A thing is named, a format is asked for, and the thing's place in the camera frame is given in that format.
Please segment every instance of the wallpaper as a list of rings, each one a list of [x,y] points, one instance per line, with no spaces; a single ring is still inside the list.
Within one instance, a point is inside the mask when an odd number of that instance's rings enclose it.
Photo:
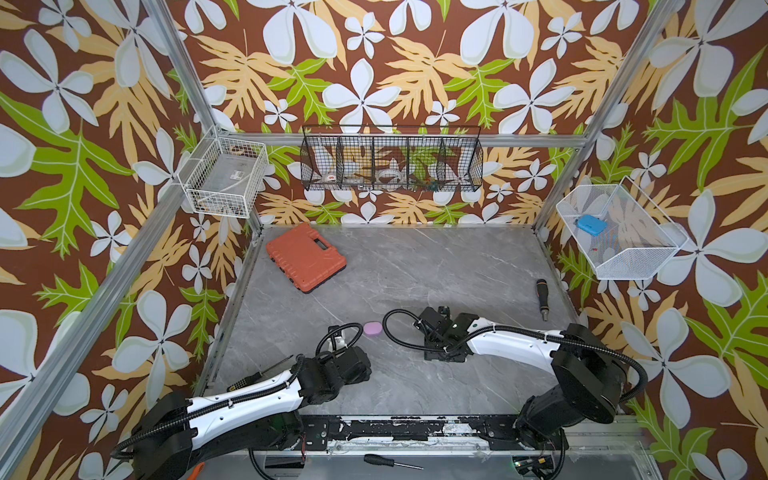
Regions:
[[[629,408],[668,479],[768,478],[766,13],[687,3],[574,179],[631,177],[686,231],[676,257],[650,280],[598,281],[558,217],[540,232],[582,320],[645,366]]]
[[[636,0],[168,2],[218,124],[580,134],[650,4]],[[482,190],[305,192],[270,148],[265,223],[531,223],[571,149],[485,149]]]
[[[139,0],[0,0],[0,38],[2,422],[177,181],[200,128]],[[197,381],[248,232],[184,208],[14,480],[127,478],[108,452]]]

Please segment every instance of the black wire basket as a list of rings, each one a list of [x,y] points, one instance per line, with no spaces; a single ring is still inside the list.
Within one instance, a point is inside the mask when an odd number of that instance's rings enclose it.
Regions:
[[[357,127],[344,126],[347,130]],[[378,129],[376,125],[360,125],[359,129],[365,127]],[[480,127],[451,127],[454,134],[446,127],[398,125],[391,134],[350,134],[340,128],[303,127],[301,181],[305,190],[480,188]]]

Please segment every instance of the black screwdriver handle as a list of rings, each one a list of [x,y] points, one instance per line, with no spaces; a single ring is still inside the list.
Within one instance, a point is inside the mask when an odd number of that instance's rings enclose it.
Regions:
[[[374,455],[372,453],[366,454],[362,459],[371,465],[385,465],[388,467],[395,466],[395,460],[392,458],[384,458],[381,455]]]
[[[538,296],[538,309],[542,312],[549,312],[549,304],[547,303],[549,288],[547,287],[547,280],[544,280],[543,278],[536,280],[536,296]]]

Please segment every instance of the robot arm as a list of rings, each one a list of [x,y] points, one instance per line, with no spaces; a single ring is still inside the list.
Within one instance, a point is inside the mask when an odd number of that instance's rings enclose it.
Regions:
[[[366,381],[370,367],[359,347],[347,346],[301,358],[270,379],[224,394],[187,400],[171,393],[112,455],[132,458],[137,480],[172,480],[200,462],[236,450],[288,449],[304,431],[296,410],[333,400],[344,385]]]
[[[469,355],[496,355],[527,363],[555,375],[558,385],[539,396],[530,397],[518,414],[510,436],[530,449],[557,448],[564,436],[561,429],[584,419],[611,423],[620,401],[637,395],[647,378],[633,359],[608,349],[588,328],[572,323],[565,330],[526,330],[498,325],[469,313],[451,318],[448,308],[426,308],[420,316],[406,310],[413,325],[424,334],[424,347],[386,335],[399,345],[424,350],[427,360],[464,362]],[[637,370],[638,386],[622,395],[627,381],[627,365]]]
[[[492,321],[480,317],[472,322],[472,325],[467,329],[467,333],[494,325],[495,323]],[[541,332],[546,333],[548,337],[556,336],[562,338],[560,330]],[[552,375],[554,375],[552,356],[560,348],[560,345],[557,343],[545,342],[544,340],[523,336],[519,333],[502,331],[483,333],[469,340],[467,346],[475,355],[503,356],[516,362],[527,363]]]

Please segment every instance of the orange toolbox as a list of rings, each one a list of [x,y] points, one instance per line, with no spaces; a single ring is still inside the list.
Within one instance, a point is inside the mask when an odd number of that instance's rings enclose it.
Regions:
[[[346,257],[308,223],[300,223],[266,245],[288,280],[309,293],[346,266]]]

